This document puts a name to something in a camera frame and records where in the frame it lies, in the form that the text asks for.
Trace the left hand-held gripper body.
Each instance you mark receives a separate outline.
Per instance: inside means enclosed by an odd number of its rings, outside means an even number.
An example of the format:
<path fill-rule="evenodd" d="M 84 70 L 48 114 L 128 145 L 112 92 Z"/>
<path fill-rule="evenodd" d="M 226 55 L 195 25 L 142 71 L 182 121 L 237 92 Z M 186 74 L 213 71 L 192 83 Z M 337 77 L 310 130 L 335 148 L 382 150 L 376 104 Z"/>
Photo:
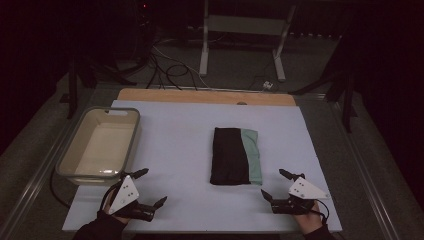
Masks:
<path fill-rule="evenodd" d="M 156 209 L 140 204 L 138 198 L 139 192 L 133 179 L 130 176 L 124 177 L 120 187 L 115 191 L 115 197 L 111 200 L 107 214 L 151 222 Z"/>

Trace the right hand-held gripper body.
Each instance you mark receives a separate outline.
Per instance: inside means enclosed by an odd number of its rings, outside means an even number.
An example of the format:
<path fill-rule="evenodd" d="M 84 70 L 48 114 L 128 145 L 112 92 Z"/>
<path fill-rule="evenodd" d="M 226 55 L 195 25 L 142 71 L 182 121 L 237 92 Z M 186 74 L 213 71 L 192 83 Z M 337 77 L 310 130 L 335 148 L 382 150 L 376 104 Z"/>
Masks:
<path fill-rule="evenodd" d="M 274 214 L 304 215 L 312 211 L 316 200 L 329 199 L 330 195 L 302 177 L 298 177 L 288 190 L 287 199 L 270 198 Z"/>

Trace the person's left hand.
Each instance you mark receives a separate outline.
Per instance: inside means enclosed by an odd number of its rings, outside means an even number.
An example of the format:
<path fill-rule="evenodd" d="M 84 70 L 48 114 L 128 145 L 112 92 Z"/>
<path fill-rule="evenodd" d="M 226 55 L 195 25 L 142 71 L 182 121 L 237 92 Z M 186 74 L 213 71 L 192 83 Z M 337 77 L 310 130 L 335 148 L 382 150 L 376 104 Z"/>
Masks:
<path fill-rule="evenodd" d="M 123 218 L 123 217 L 119 217 L 119 216 L 116 216 L 116 215 L 110 215 L 109 214 L 109 210 L 110 210 L 110 207 L 111 207 L 111 199 L 112 199 L 112 196 L 113 196 L 113 193 L 115 192 L 115 190 L 112 190 L 109 194 L 108 194 L 108 196 L 107 196 L 107 198 L 106 198 L 106 202 L 104 203 L 104 206 L 103 206 L 103 211 L 107 214 L 107 215 L 109 215 L 109 216 L 111 216 L 111 217 L 113 217 L 114 219 L 116 219 L 116 220 L 118 220 L 118 221 L 120 221 L 121 223 L 123 223 L 123 224 L 125 224 L 125 225 L 127 225 L 129 222 L 130 222 L 130 218 Z"/>

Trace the person's right hand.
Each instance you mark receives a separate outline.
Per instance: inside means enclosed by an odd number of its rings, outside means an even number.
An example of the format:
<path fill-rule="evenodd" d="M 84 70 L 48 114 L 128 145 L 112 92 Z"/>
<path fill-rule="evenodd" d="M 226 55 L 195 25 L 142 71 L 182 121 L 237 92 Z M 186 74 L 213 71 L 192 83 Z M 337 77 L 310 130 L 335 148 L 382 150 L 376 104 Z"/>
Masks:
<path fill-rule="evenodd" d="M 323 226 L 317 202 L 314 202 L 311 212 L 304 215 L 294 215 L 293 218 L 304 235 L 312 233 Z"/>

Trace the beige plastic basin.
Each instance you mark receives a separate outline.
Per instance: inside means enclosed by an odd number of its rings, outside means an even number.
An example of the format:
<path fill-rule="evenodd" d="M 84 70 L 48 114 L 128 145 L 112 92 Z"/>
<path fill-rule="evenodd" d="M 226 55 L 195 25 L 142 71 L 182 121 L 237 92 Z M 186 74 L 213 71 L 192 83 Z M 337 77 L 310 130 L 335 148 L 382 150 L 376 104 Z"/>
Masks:
<path fill-rule="evenodd" d="M 76 185 L 110 186 L 133 160 L 140 113 L 135 108 L 86 110 L 56 165 L 56 173 Z"/>

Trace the pale blue table mat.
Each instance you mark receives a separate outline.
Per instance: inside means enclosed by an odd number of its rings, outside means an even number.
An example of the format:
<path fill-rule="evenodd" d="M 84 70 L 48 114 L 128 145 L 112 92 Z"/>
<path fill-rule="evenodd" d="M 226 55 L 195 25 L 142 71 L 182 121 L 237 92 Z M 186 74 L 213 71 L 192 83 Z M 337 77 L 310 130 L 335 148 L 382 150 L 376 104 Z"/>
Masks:
<path fill-rule="evenodd" d="M 288 197 L 290 181 L 279 169 L 305 174 L 318 188 L 328 188 L 301 110 L 296 106 L 115 101 L 114 108 L 135 108 L 140 133 L 126 171 L 148 168 L 137 180 L 141 199 L 152 204 L 167 197 L 150 223 L 135 221 L 131 232 L 282 233 L 297 227 L 287 215 L 275 215 L 261 189 L 274 198 Z M 258 132 L 261 185 L 214 186 L 210 183 L 215 128 Z M 107 186 L 78 185 L 63 226 L 78 229 L 100 205 Z"/>

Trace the black and green folded cloth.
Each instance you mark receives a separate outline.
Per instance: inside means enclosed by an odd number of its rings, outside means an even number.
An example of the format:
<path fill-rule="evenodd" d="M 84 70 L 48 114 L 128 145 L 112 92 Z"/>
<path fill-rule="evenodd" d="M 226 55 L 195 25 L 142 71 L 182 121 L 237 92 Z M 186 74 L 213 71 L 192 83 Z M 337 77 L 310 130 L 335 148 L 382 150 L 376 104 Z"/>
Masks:
<path fill-rule="evenodd" d="M 263 183 L 257 131 L 216 127 L 212 153 L 210 177 L 212 185 Z"/>

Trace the black stand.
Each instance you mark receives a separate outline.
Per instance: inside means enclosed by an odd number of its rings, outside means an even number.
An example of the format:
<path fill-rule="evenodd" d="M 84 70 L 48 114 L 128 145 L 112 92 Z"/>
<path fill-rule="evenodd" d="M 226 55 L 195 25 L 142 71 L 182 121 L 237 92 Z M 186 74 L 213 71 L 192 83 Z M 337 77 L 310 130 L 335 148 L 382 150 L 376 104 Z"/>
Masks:
<path fill-rule="evenodd" d="M 335 47 L 332 56 L 328 60 L 323 73 L 314 82 L 294 91 L 290 95 L 303 95 L 312 90 L 330 83 L 330 87 L 325 93 L 327 102 L 337 102 L 343 98 L 341 122 L 348 133 L 351 133 L 351 116 L 353 113 L 352 101 L 355 78 L 353 74 L 354 53 L 350 47 L 354 46 L 352 37 L 343 34 Z"/>
<path fill-rule="evenodd" d="M 94 72 L 100 72 L 122 85 L 135 85 L 135 82 L 125 79 L 117 71 L 113 71 L 111 68 L 101 64 L 88 55 L 71 54 L 68 62 L 68 92 L 63 94 L 60 99 L 61 103 L 68 104 L 68 119 L 73 118 L 78 108 L 77 79 L 80 78 L 82 83 L 87 87 L 94 88 L 97 84 L 97 80 L 94 76 L 89 77 L 89 74 Z"/>

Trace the white metal stand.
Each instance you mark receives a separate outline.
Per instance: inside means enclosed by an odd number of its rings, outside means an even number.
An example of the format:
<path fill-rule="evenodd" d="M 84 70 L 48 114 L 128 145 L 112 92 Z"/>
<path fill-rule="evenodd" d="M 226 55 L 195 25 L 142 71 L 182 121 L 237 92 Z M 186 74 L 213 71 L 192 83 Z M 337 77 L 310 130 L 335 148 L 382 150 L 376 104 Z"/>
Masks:
<path fill-rule="evenodd" d="M 199 74 L 206 76 L 208 73 L 209 38 L 210 32 L 226 32 L 241 34 L 257 34 L 278 36 L 279 44 L 272 51 L 273 63 L 277 80 L 284 82 L 286 74 L 281 60 L 281 54 L 287 39 L 289 28 L 298 8 L 298 3 L 290 3 L 284 19 L 265 19 L 252 17 L 239 17 L 228 15 L 212 15 L 209 13 L 209 0 L 203 0 L 203 41 L 200 57 Z"/>

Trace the metal rail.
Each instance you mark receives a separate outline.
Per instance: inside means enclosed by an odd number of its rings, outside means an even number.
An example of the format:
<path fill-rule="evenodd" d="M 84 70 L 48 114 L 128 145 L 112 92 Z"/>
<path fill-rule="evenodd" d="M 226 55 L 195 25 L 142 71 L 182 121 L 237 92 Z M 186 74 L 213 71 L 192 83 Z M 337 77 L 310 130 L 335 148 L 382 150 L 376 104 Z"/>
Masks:
<path fill-rule="evenodd" d="M 365 191 L 367 199 L 370 203 L 374 216 L 379 224 L 379 227 L 385 240 L 399 240 L 398 232 L 394 227 L 393 222 L 391 221 L 391 218 L 387 212 L 384 201 L 382 200 L 376 188 L 376 185 L 368 169 L 366 168 L 364 158 L 359 151 L 359 148 L 353 138 L 353 135 L 351 133 L 348 133 L 344 125 L 342 124 L 341 106 L 337 102 L 328 102 L 328 105 L 333 117 L 336 120 L 336 126 L 341 132 L 341 135 L 344 138 L 347 148 L 353 155 L 353 162 L 361 185 Z"/>
<path fill-rule="evenodd" d="M 65 142 L 77 123 L 76 117 L 77 115 L 63 124 L 62 130 L 46 157 L 25 186 L 20 198 L 6 218 L 5 223 L 0 227 L 0 240 L 11 240 L 26 218 L 35 199 L 43 188 L 44 183 L 49 178 L 52 170 L 55 168 L 64 150 Z"/>

